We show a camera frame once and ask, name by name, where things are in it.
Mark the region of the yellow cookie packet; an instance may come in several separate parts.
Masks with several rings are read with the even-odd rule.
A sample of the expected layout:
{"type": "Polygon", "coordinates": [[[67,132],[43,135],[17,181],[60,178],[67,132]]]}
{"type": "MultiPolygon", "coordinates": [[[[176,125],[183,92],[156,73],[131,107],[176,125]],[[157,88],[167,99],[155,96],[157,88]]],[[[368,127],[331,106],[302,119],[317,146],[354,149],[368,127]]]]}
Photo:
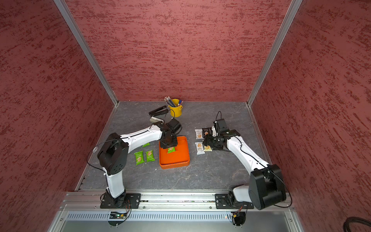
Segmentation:
{"type": "Polygon", "coordinates": [[[210,146],[204,146],[204,152],[212,151],[212,148],[210,146]]]}

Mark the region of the black cookie packet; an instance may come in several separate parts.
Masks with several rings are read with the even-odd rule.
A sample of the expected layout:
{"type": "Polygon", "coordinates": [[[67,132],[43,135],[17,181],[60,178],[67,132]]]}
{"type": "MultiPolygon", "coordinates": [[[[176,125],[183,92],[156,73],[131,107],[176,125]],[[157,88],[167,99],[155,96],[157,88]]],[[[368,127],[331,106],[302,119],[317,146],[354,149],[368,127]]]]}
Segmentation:
{"type": "Polygon", "coordinates": [[[211,128],[202,128],[202,135],[203,138],[209,134],[212,134],[212,129],[211,128]]]}

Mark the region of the white cookie packet front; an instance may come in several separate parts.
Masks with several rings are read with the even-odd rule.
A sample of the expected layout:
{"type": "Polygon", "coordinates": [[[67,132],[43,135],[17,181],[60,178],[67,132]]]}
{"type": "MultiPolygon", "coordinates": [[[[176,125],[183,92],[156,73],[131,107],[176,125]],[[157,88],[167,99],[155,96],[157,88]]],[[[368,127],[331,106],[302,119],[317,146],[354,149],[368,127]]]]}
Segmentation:
{"type": "Polygon", "coordinates": [[[195,145],[196,145],[197,155],[205,154],[202,142],[196,142],[195,145]]]}

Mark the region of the white pink cookie packet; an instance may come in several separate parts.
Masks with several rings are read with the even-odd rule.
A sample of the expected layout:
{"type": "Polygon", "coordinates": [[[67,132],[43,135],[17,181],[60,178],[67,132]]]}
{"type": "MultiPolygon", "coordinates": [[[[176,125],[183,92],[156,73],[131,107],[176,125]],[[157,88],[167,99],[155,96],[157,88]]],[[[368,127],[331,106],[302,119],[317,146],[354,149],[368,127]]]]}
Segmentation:
{"type": "Polygon", "coordinates": [[[203,139],[203,131],[202,129],[195,129],[195,133],[196,133],[196,139],[203,139]]]}

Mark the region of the orange plastic storage tray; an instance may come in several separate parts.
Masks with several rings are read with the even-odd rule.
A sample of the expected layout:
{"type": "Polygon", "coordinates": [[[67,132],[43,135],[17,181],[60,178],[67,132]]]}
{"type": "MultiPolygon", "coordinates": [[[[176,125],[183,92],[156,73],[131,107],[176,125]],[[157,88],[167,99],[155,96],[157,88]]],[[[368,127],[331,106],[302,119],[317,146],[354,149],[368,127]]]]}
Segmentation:
{"type": "Polygon", "coordinates": [[[178,145],[175,152],[168,153],[168,149],[159,148],[159,165],[162,169],[172,169],[188,166],[190,155],[187,138],[185,136],[177,137],[178,145]]]}

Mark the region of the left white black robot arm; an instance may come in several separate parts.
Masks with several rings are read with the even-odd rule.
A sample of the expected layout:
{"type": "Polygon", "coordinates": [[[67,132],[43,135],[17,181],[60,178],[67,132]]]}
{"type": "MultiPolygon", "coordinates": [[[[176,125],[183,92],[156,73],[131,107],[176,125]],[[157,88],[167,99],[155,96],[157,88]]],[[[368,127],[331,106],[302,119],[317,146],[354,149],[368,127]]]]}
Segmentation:
{"type": "Polygon", "coordinates": [[[122,171],[130,152],[153,141],[159,141],[162,149],[176,147],[177,136],[181,130],[181,124],[174,119],[168,123],[154,123],[143,130],[129,134],[110,134],[97,154],[105,173],[108,194],[113,199],[123,196],[125,187],[122,171]]]}

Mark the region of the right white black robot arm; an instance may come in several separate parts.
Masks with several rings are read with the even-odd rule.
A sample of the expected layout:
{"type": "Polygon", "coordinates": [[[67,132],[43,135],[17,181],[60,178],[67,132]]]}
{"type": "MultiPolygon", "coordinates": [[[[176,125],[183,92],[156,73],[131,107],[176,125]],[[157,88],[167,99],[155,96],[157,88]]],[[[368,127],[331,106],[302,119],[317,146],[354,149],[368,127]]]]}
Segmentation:
{"type": "Polygon", "coordinates": [[[204,137],[203,144],[211,149],[223,149],[233,153],[249,173],[248,185],[230,190],[230,205],[239,202],[251,203],[258,210],[277,206],[287,199],[287,188],[282,171],[276,164],[269,164],[258,156],[236,130],[229,130],[204,137]]]}

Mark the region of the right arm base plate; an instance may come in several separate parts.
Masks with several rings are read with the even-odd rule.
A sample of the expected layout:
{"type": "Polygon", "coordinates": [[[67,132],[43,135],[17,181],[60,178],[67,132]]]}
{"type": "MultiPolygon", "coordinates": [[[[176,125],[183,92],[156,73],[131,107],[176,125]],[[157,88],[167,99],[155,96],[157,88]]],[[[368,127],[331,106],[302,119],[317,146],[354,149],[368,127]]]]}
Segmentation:
{"type": "Polygon", "coordinates": [[[254,206],[250,202],[238,202],[236,198],[228,194],[216,194],[215,205],[217,209],[254,209],[254,206]]]}

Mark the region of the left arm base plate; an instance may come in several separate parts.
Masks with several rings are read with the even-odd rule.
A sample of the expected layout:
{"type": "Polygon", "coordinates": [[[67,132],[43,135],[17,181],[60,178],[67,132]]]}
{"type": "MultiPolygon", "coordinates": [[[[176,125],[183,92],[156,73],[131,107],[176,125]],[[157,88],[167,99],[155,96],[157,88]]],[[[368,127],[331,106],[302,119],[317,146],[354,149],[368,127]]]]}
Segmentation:
{"type": "Polygon", "coordinates": [[[126,193],[120,195],[117,199],[113,198],[109,193],[105,193],[101,197],[101,209],[138,209],[141,201],[140,193],[126,193]]]}

